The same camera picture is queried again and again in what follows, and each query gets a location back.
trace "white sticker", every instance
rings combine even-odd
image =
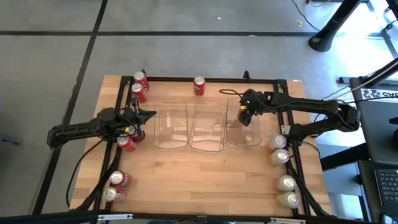
[[[372,101],[386,102],[386,103],[398,103],[398,91],[362,88],[361,96],[362,96],[362,99],[364,99],[364,100],[374,99]],[[388,96],[388,97],[394,96],[395,98],[377,99],[377,98],[386,97],[386,96]]]

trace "soda can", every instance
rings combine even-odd
[[[193,92],[196,96],[205,94],[205,78],[198,76],[193,80]]]
[[[144,125],[141,125],[141,132],[139,133],[138,130],[133,125],[130,125],[127,133],[128,135],[130,135],[130,137],[134,142],[141,142],[145,139],[145,134],[144,131],[142,130],[143,128]]]
[[[127,152],[132,152],[137,148],[137,144],[127,134],[118,137],[118,145]]]
[[[145,103],[147,101],[144,87],[140,83],[133,84],[133,86],[131,87],[131,91],[140,103]]]
[[[147,79],[147,75],[144,72],[136,72],[134,74],[134,83],[140,83],[145,91],[149,90],[149,82]]]
[[[111,176],[109,177],[109,181],[115,187],[125,187],[129,185],[131,178],[128,173],[125,173],[121,170],[117,170],[111,174]]]
[[[293,191],[296,188],[296,181],[290,175],[284,175],[274,180],[274,187],[279,191]]]
[[[279,205],[289,208],[298,208],[300,205],[300,197],[294,192],[285,192],[276,196]]]
[[[276,149],[282,149],[286,146],[286,138],[281,134],[274,135],[266,144],[266,149],[274,152]]]
[[[110,187],[104,192],[104,199],[107,202],[123,202],[126,197],[126,189],[121,187]]]
[[[289,152],[286,149],[277,149],[269,156],[269,164],[277,166],[289,160]]]

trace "can lid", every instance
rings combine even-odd
[[[294,192],[288,192],[286,194],[287,194],[286,201],[287,201],[288,206],[290,208],[297,208],[300,205],[299,196]]]
[[[117,170],[112,173],[109,181],[111,181],[112,184],[120,184],[123,181],[123,177],[123,173]]]
[[[117,193],[118,193],[118,191],[116,190],[116,188],[110,187],[110,188],[105,190],[104,198],[105,198],[106,201],[110,202],[110,201],[114,200],[114,198],[116,197]]]
[[[193,82],[195,82],[195,83],[198,84],[198,85],[202,85],[202,84],[205,83],[205,78],[203,78],[203,77],[196,77],[196,78],[194,79]]]
[[[136,72],[134,74],[134,79],[135,80],[142,80],[142,79],[144,79],[144,77],[145,77],[144,72]]]
[[[292,176],[289,176],[289,175],[284,175],[282,177],[282,183],[288,189],[294,189],[296,186],[296,181],[294,180],[294,178]]]
[[[279,147],[285,147],[286,145],[286,138],[281,134],[276,135],[274,141]]]
[[[129,136],[122,134],[118,137],[118,144],[119,145],[126,145],[129,142]]]
[[[142,85],[140,83],[135,83],[132,85],[131,87],[131,91],[133,91],[134,93],[138,93],[142,90]]]
[[[285,149],[277,149],[275,153],[280,161],[287,162],[289,160],[289,152]]]
[[[129,126],[129,131],[127,133],[129,133],[129,135],[132,135],[136,132],[136,128],[133,125]]]

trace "coca-cola can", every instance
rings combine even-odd
[[[140,83],[145,91],[149,90],[149,82],[147,79],[147,75],[144,72],[136,72],[134,74],[134,83]]]
[[[140,103],[145,103],[147,101],[144,87],[140,83],[133,84],[131,91]]]
[[[122,187],[110,187],[104,192],[104,199],[107,202],[123,202],[126,198],[126,189]]]
[[[144,131],[142,130],[143,128],[144,126],[141,125],[141,132],[139,133],[138,129],[136,129],[133,125],[131,125],[127,133],[134,142],[141,142],[142,140],[145,139],[145,134]]]
[[[132,152],[137,148],[137,144],[127,134],[118,137],[118,145],[127,152]]]
[[[131,178],[128,173],[125,173],[121,170],[117,170],[111,174],[111,176],[109,177],[109,181],[115,187],[125,187],[129,185]]]
[[[193,80],[193,92],[196,96],[205,94],[205,78],[198,76]]]

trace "white can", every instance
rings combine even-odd
[[[286,146],[286,138],[281,134],[274,135],[269,142],[266,144],[266,149],[270,152],[274,152],[276,149],[282,149]]]
[[[300,197],[294,192],[286,192],[276,196],[276,201],[283,207],[298,208]]]
[[[274,187],[276,190],[283,192],[293,191],[296,188],[296,181],[290,175],[284,175],[279,179],[274,180]]]
[[[269,156],[269,164],[277,166],[289,160],[289,152],[286,149],[277,149]]]

